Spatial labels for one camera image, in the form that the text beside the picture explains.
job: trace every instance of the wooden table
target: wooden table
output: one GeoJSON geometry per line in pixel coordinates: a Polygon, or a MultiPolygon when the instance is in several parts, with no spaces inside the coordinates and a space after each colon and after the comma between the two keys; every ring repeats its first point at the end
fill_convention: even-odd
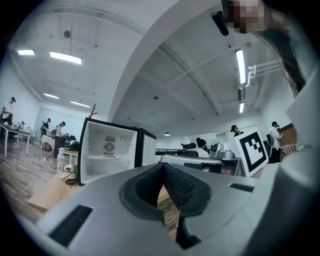
{"type": "Polygon", "coordinates": [[[63,153],[66,155],[70,155],[70,165],[72,165],[72,161],[71,161],[72,156],[75,156],[75,157],[78,156],[78,151],[64,150],[63,153]]]}
{"type": "Polygon", "coordinates": [[[5,139],[4,139],[4,156],[7,157],[7,147],[8,147],[8,134],[9,132],[13,132],[13,133],[16,133],[18,134],[17,135],[17,140],[16,140],[16,148],[19,149],[19,135],[25,135],[25,136],[28,136],[28,140],[26,142],[26,154],[28,155],[29,153],[29,142],[30,142],[30,136],[31,136],[31,133],[28,133],[28,132],[25,132],[25,131],[22,131],[22,130],[15,130],[15,129],[11,129],[7,126],[5,126],[2,122],[0,122],[0,127],[5,129],[5,139]]]}
{"type": "MultiPolygon", "coordinates": [[[[69,175],[69,172],[64,172],[64,176],[69,175]]],[[[73,179],[74,175],[70,175],[67,179],[73,179]]],[[[74,192],[81,189],[78,185],[68,185],[67,180],[62,180],[58,174],[55,174],[46,184],[44,184],[29,200],[28,204],[32,207],[45,212],[57,203],[71,196],[74,192]]]]}

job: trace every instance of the fluorescent ceiling light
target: fluorescent ceiling light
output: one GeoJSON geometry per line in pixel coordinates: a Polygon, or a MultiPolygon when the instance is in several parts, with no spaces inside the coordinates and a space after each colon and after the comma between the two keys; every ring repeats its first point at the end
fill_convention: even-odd
{"type": "Polygon", "coordinates": [[[244,111],[244,109],[245,109],[245,103],[244,103],[244,102],[242,102],[242,103],[240,104],[240,110],[239,110],[239,113],[242,113],[242,112],[244,111]]]}
{"type": "Polygon", "coordinates": [[[53,51],[50,51],[50,56],[51,56],[51,58],[64,60],[67,62],[73,62],[73,63],[77,63],[77,64],[81,64],[81,62],[82,62],[81,58],[74,57],[71,55],[62,54],[62,53],[57,53],[57,52],[53,52],[53,51]]]}
{"type": "Polygon", "coordinates": [[[73,104],[77,104],[77,105],[80,105],[80,106],[83,106],[83,107],[90,108],[89,105],[85,105],[85,104],[82,104],[82,103],[79,103],[79,102],[75,102],[75,101],[72,101],[72,100],[70,100],[70,102],[73,103],[73,104]]]}
{"type": "Polygon", "coordinates": [[[240,50],[237,50],[235,54],[238,60],[240,84],[244,84],[246,82],[246,66],[245,66],[244,51],[240,49],[240,50]]]}
{"type": "Polygon", "coordinates": [[[51,95],[51,94],[47,94],[47,93],[44,93],[44,95],[59,100],[59,97],[57,97],[57,96],[54,96],[54,95],[51,95]]]}
{"type": "Polygon", "coordinates": [[[18,50],[19,55],[35,55],[34,50],[18,50]]]}

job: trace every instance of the black bag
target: black bag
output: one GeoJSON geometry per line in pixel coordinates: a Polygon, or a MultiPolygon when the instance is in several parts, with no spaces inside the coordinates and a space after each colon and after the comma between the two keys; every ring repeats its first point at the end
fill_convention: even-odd
{"type": "Polygon", "coordinates": [[[68,140],[65,142],[64,147],[65,150],[69,151],[79,151],[80,144],[76,140],[68,140]]]}
{"type": "Polygon", "coordinates": [[[57,129],[52,130],[51,138],[54,139],[56,137],[56,134],[57,134],[57,129]]]}

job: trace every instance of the man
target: man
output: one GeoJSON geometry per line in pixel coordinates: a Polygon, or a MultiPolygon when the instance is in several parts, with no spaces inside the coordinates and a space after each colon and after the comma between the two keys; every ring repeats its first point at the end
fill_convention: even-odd
{"type": "Polygon", "coordinates": [[[277,130],[278,124],[277,122],[272,123],[272,127],[269,130],[269,134],[271,137],[271,148],[272,148],[272,163],[279,163],[280,162],[280,140],[284,137],[284,134],[282,133],[279,135],[279,132],[277,130]]]}
{"type": "Polygon", "coordinates": [[[53,158],[57,158],[58,156],[58,153],[59,153],[59,149],[61,147],[64,146],[65,142],[66,142],[66,139],[64,138],[64,142],[62,142],[62,127],[65,127],[66,126],[66,123],[65,122],[61,122],[59,125],[57,125],[56,127],[56,134],[55,134],[55,137],[54,137],[54,141],[55,141],[55,144],[54,144],[54,150],[53,150],[53,158]]]}
{"type": "Polygon", "coordinates": [[[232,125],[231,126],[230,132],[234,132],[234,137],[237,137],[237,136],[239,136],[241,134],[244,134],[244,132],[240,131],[236,125],[232,125]]]}
{"type": "MultiPolygon", "coordinates": [[[[12,109],[12,104],[16,102],[15,97],[12,97],[11,100],[9,102],[7,102],[6,104],[4,104],[2,111],[1,111],[1,123],[5,123],[5,122],[10,122],[10,117],[9,114],[11,113],[11,109],[12,109]]],[[[3,129],[1,127],[1,132],[0,132],[0,140],[3,140],[4,137],[4,132],[5,129],[3,129]]]]}
{"type": "Polygon", "coordinates": [[[201,138],[196,139],[196,143],[198,145],[198,148],[191,149],[192,151],[197,151],[198,152],[198,157],[199,158],[209,158],[208,152],[204,150],[206,146],[206,141],[201,138]]]}
{"type": "MultiPolygon", "coordinates": [[[[47,131],[49,130],[49,123],[51,123],[51,119],[50,119],[50,118],[48,118],[48,119],[46,120],[46,122],[43,124],[42,130],[41,130],[41,137],[40,137],[40,138],[42,138],[43,135],[47,135],[47,131]]],[[[40,144],[40,147],[39,147],[39,148],[42,149],[44,146],[45,146],[45,143],[40,144]]]]}

